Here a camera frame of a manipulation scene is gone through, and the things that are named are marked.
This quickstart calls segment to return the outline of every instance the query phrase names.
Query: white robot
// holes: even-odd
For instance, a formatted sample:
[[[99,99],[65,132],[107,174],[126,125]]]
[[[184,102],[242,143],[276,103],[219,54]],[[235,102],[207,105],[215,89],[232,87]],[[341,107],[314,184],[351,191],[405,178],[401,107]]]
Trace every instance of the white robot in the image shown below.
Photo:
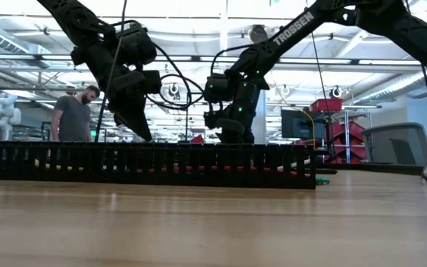
[[[17,96],[0,93],[0,141],[10,139],[13,125],[21,123],[21,111],[14,107]]]

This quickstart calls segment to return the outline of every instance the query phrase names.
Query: pipe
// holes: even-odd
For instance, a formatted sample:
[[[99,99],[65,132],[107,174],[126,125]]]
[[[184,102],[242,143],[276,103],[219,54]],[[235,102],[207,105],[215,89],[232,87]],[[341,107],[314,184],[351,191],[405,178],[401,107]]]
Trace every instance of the pipe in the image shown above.
[[[5,70],[5,69],[3,69],[3,68],[1,68],[1,67],[0,67],[0,73],[3,73],[4,75],[8,75],[9,77],[12,77],[12,78],[14,78],[14,79],[18,79],[19,81],[22,81],[22,82],[28,83],[29,85],[34,85],[34,86],[36,86],[36,87],[38,87],[38,86],[39,86],[39,85],[37,84],[37,82],[34,82],[33,80],[28,79],[28,78],[24,78],[24,77],[22,77],[22,76],[20,76],[20,75],[17,75],[17,74],[15,74],[15,73],[12,73],[12,72],[10,72],[10,71],[8,71],[8,70]]]
[[[54,72],[63,72],[63,73],[88,73],[90,70],[88,67],[81,66],[61,66],[61,65],[52,65],[46,69],[40,69],[38,67],[29,67],[29,66],[9,66],[1,65],[1,68],[5,70],[15,71],[15,72],[44,72],[44,73],[54,73]],[[293,64],[277,64],[273,67],[273,70],[305,70],[305,71],[317,71],[317,63],[308,63],[301,65]],[[195,71],[193,69],[181,68],[182,72]],[[327,71],[331,72],[371,72],[371,73],[398,73],[398,74],[410,74],[420,71],[420,66],[403,66],[403,65],[329,65]]]
[[[360,105],[372,100],[392,99],[396,96],[403,95],[404,93],[408,93],[424,86],[425,79],[422,72],[400,75],[397,78],[391,79],[381,85],[367,90],[365,93],[354,97],[354,99],[350,99],[350,97],[347,96],[348,99],[344,100],[346,104]]]
[[[8,32],[1,29],[0,29],[0,48],[9,53],[15,53],[15,54],[27,54],[27,53],[31,53],[31,50],[32,52],[34,52],[34,50],[36,52],[39,52],[41,50],[48,52],[46,49],[44,49],[43,47],[37,44],[35,45],[32,44],[30,47],[28,43],[17,39],[15,36],[11,36]],[[50,66],[46,62],[36,60],[36,59],[26,61],[25,63],[27,65],[36,66],[40,68],[46,68]]]

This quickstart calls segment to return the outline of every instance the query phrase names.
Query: wooden tabletop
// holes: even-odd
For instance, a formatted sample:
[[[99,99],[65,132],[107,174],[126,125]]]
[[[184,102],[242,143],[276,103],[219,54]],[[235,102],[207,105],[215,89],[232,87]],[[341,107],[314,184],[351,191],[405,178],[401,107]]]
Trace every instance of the wooden tabletop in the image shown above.
[[[0,267],[427,266],[427,185],[330,178],[316,191],[0,181]]]

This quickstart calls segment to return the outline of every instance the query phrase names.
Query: robotic arm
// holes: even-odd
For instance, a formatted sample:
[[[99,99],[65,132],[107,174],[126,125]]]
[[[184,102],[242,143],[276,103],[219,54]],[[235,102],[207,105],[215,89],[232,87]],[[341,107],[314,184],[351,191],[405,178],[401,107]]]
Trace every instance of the robotic arm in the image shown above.
[[[402,0],[316,0],[270,39],[243,51],[224,74],[208,77],[205,99],[210,103],[232,102],[224,110],[204,115],[210,129],[222,129],[222,142],[254,142],[251,124],[259,92],[269,89],[264,75],[282,54],[325,22],[355,25],[385,36],[427,67],[427,24],[409,14]]]
[[[137,21],[126,21],[130,27],[123,32],[121,49],[114,62],[120,33],[118,24],[108,24],[77,0],[38,0],[57,21],[75,48],[71,53],[73,63],[86,63],[91,73],[109,100],[108,109],[115,114],[115,122],[128,126],[144,140],[151,134],[144,113],[146,94],[159,93],[161,77],[159,71],[144,70],[143,66],[156,59],[155,44],[150,40],[147,29]],[[114,72],[110,88],[110,69]]]

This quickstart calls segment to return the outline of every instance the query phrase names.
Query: computer screen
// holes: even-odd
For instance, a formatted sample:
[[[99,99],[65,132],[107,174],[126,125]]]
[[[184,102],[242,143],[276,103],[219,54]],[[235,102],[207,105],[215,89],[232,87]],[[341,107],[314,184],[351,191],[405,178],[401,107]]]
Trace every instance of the computer screen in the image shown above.
[[[316,139],[325,139],[324,113],[304,111],[314,120]],[[312,139],[312,123],[302,111],[281,110],[282,138]]]

